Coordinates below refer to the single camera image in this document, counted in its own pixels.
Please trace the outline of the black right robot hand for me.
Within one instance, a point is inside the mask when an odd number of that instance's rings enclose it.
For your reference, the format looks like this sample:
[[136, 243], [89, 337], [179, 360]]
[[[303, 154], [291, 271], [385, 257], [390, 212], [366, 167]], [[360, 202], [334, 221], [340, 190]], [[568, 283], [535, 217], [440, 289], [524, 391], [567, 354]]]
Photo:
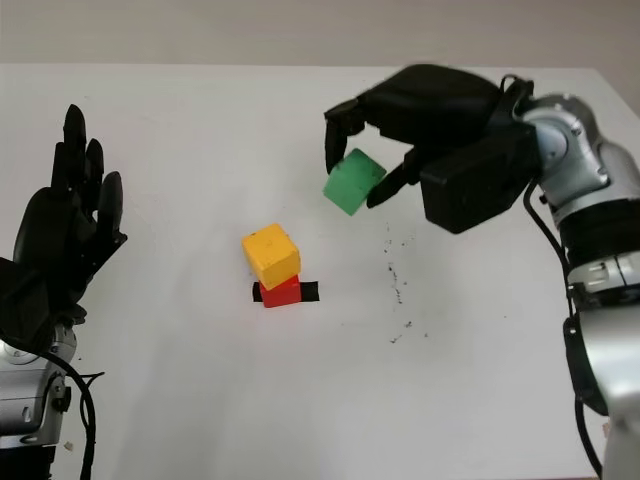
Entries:
[[419, 180], [422, 166], [479, 140], [503, 95], [495, 83], [464, 70], [415, 64], [324, 113], [325, 165], [344, 158], [348, 139], [366, 126], [411, 149], [367, 196], [373, 208]]

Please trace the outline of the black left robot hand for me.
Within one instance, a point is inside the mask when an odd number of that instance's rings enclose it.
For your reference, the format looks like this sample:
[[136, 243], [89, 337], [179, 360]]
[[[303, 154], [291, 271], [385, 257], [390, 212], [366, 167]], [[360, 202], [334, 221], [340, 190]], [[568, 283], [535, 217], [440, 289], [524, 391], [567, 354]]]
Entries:
[[86, 134], [81, 109], [69, 106], [55, 146], [51, 182], [27, 204], [14, 260], [44, 280], [53, 314], [78, 305], [89, 283], [126, 242], [123, 183], [105, 172], [101, 143]]

